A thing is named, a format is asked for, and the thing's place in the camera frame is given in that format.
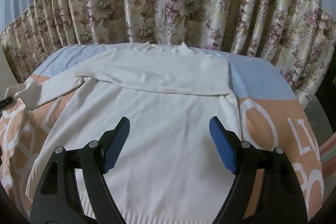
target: curtain fold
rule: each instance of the curtain fold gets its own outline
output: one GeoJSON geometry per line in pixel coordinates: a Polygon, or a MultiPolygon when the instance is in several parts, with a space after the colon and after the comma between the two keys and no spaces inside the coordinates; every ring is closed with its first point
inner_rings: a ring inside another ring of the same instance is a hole
{"type": "Polygon", "coordinates": [[[31,3],[0,33],[7,61],[19,82],[67,45],[185,42],[192,47],[267,59],[305,107],[323,80],[335,47],[335,21],[316,0],[31,3]]]}

